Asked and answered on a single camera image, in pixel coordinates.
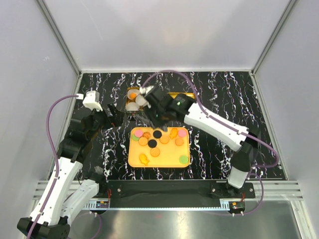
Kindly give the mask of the orange swirl cookie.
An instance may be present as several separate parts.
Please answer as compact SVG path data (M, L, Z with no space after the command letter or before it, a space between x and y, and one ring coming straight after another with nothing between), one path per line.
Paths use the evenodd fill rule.
M131 99L135 99L135 98L136 98L136 96L137 96L137 94L136 94L136 93L131 93L131 94L130 94Z

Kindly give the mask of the orange fish cookie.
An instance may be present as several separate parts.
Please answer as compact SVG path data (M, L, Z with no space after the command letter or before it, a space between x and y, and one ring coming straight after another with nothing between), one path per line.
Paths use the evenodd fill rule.
M148 157L143 153L139 155L139 160L140 160L140 163L143 164L144 166L147 166L149 163Z

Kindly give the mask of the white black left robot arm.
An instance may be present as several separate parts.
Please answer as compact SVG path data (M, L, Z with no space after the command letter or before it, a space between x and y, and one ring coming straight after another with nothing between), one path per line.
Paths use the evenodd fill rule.
M82 114L71 119L41 199L29 217L18 221L17 229L27 238L66 239L74 219L89 200L107 193L105 176L92 172L72 195L67 195L98 134L123 123L125 113L112 104L108 108L110 114L106 110L82 108Z

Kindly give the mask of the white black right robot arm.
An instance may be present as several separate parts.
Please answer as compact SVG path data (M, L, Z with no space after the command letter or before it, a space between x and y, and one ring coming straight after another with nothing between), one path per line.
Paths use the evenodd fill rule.
M156 86L140 87L139 92L145 100L144 114L152 127L163 127L170 121L178 121L225 143L233 151L226 191L234 198L244 192L244 183L259 146L253 139L255 134L250 133L247 127L211 112L198 100L184 93L172 97Z

